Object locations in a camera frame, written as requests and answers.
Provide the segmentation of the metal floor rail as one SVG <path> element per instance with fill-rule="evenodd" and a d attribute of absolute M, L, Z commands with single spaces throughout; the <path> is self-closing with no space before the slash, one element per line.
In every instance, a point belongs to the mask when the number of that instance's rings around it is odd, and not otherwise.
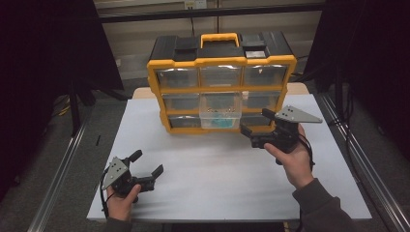
<path fill-rule="evenodd" d="M 47 189 L 46 195 L 38 208 L 27 232 L 44 232 L 48 219 L 52 213 L 55 203 L 60 195 L 62 186 L 72 165 L 73 158 L 82 140 L 83 134 L 91 117 L 93 107 L 86 107 L 79 116 L 80 124 L 70 139 L 66 152 L 53 176 L 52 182 Z"/>
<path fill-rule="evenodd" d="M 325 105 L 332 120 L 335 121 L 339 133 L 345 139 L 348 153 L 353 156 L 356 163 L 364 172 L 367 181 L 377 195 L 378 200 L 382 204 L 396 230 L 398 232 L 410 232 L 410 219 L 404 214 L 404 211 L 398 205 L 398 202 L 370 163 L 365 151 L 360 146 L 349 126 L 346 123 L 342 123 L 341 118 L 337 116 L 336 105 L 328 95 L 320 96 L 319 99 Z"/>

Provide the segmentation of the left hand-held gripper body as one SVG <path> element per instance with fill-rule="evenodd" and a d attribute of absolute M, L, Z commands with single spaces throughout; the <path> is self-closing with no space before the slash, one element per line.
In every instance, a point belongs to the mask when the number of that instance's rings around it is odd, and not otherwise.
<path fill-rule="evenodd" d="M 116 194 L 125 198 L 135 185 L 141 185 L 141 192 L 151 191 L 155 188 L 156 179 L 152 175 L 147 177 L 134 177 L 130 172 L 129 158 L 119 159 L 114 157 L 102 178 L 102 190 L 112 187 Z"/>

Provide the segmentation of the clear plastic drawer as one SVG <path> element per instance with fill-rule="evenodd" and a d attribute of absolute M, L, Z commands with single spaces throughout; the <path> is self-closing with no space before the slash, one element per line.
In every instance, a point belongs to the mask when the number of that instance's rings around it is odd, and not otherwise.
<path fill-rule="evenodd" d="M 202 129 L 236 130 L 242 118 L 242 94 L 202 93 L 199 97 L 199 118 Z"/>

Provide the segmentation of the black horizontal bar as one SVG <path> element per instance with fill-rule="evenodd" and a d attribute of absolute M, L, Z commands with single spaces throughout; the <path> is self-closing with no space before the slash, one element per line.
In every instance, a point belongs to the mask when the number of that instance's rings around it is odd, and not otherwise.
<path fill-rule="evenodd" d="M 259 14 L 281 14 L 298 12 L 323 11 L 326 3 L 291 4 L 279 6 L 258 6 L 241 8 L 216 8 L 204 10 L 181 10 L 143 14 L 102 14 L 99 16 L 101 23 L 119 23 L 148 20 L 167 20 L 181 18 L 231 16 L 231 15 L 259 15 Z"/>

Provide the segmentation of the white wall outlet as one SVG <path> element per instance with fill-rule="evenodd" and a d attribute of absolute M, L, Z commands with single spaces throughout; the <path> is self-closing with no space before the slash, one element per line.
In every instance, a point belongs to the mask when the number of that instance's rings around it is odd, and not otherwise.
<path fill-rule="evenodd" d="M 207 8 L 206 0 L 185 0 L 184 1 L 186 10 L 201 10 Z"/>

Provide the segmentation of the person's left hand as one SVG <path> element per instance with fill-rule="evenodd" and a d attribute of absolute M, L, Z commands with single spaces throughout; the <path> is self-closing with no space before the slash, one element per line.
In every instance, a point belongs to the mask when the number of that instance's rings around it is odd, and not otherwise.
<path fill-rule="evenodd" d="M 132 203 L 138 196 L 141 185 L 135 185 L 129 194 L 125 197 L 119 197 L 112 187 L 108 187 L 106 193 L 109 196 L 107 200 L 108 214 L 111 218 L 130 221 L 132 213 Z"/>

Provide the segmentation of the yellow black drawer organizer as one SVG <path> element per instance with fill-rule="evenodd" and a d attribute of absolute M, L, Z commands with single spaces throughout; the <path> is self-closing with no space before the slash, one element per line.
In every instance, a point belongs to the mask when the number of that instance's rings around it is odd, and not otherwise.
<path fill-rule="evenodd" d="M 148 82 L 170 133 L 271 131 L 275 123 L 261 112 L 282 109 L 297 59 L 280 31 L 221 33 L 197 37 L 161 36 L 147 63 Z M 242 118 L 236 130 L 201 128 L 202 93 L 240 92 Z"/>

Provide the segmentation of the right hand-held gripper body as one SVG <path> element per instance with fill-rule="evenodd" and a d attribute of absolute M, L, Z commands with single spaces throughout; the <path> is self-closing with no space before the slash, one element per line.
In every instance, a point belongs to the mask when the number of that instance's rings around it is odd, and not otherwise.
<path fill-rule="evenodd" d="M 252 148 L 264 148 L 265 143 L 270 143 L 286 154 L 291 153 L 299 140 L 298 126 L 301 123 L 321 124 L 322 119 L 313 116 L 291 105 L 285 106 L 276 113 L 275 129 L 271 132 L 253 132 L 250 143 Z"/>

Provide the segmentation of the black curtain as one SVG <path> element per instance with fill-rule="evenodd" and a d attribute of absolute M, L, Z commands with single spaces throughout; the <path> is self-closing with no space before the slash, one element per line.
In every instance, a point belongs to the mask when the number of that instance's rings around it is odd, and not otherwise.
<path fill-rule="evenodd" d="M 324 0 L 305 74 L 347 80 L 410 160 L 410 0 Z"/>
<path fill-rule="evenodd" d="M 0 0 L 0 201 L 36 151 L 53 104 L 123 88 L 94 0 Z"/>

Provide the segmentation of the person's right hand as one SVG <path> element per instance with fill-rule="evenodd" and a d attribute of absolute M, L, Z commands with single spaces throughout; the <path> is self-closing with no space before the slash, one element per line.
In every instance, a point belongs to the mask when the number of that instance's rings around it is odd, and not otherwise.
<path fill-rule="evenodd" d="M 313 181 L 310 157 L 303 143 L 299 142 L 289 154 L 269 143 L 264 144 L 264 149 L 282 163 L 287 179 L 295 189 L 301 189 Z"/>

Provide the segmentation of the black metal stand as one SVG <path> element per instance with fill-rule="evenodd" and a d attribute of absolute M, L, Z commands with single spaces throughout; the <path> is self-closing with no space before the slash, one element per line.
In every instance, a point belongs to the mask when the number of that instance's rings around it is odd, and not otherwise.
<path fill-rule="evenodd" d="M 73 122 L 72 136 L 75 136 L 81 127 L 78 101 L 81 101 L 85 106 L 93 106 L 96 103 L 96 99 L 89 82 L 75 79 L 72 79 L 70 82 L 69 99 Z"/>

